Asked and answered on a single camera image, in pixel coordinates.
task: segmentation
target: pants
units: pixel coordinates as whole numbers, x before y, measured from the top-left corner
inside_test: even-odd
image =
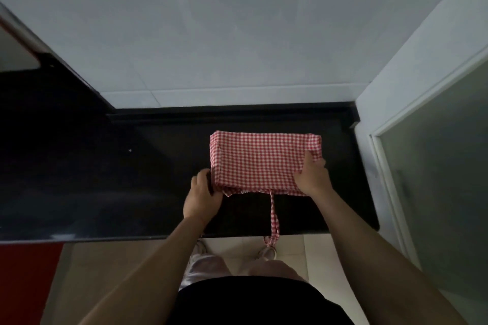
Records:
[[[239,275],[275,276],[305,281],[297,272],[283,261],[267,261],[264,258],[244,264]],[[232,276],[222,257],[213,254],[194,254],[186,268],[180,290],[190,284],[213,278]]]

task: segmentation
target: black shirt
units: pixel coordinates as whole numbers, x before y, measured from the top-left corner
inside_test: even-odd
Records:
[[[167,323],[327,323],[353,325],[337,304],[293,279],[227,276],[180,290]]]

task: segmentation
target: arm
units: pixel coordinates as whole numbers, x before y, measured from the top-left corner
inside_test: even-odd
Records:
[[[371,324],[467,324],[416,267],[332,189],[322,159],[295,174],[327,222],[344,273]]]
[[[183,206],[183,221],[162,246],[107,294],[80,325],[160,325],[173,308],[193,247],[205,226],[216,215],[222,193],[210,195],[204,169],[191,180]]]

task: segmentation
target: frosted glass panel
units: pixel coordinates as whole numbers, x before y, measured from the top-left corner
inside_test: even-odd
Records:
[[[424,273],[488,323],[488,62],[381,141]]]

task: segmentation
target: checkered bag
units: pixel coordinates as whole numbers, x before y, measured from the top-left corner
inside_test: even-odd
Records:
[[[258,192],[271,196],[271,236],[273,247],[280,237],[274,194],[300,195],[293,174],[303,168],[309,150],[314,161],[322,157],[322,140],[314,134],[254,134],[216,131],[210,136],[212,182],[226,196]]]

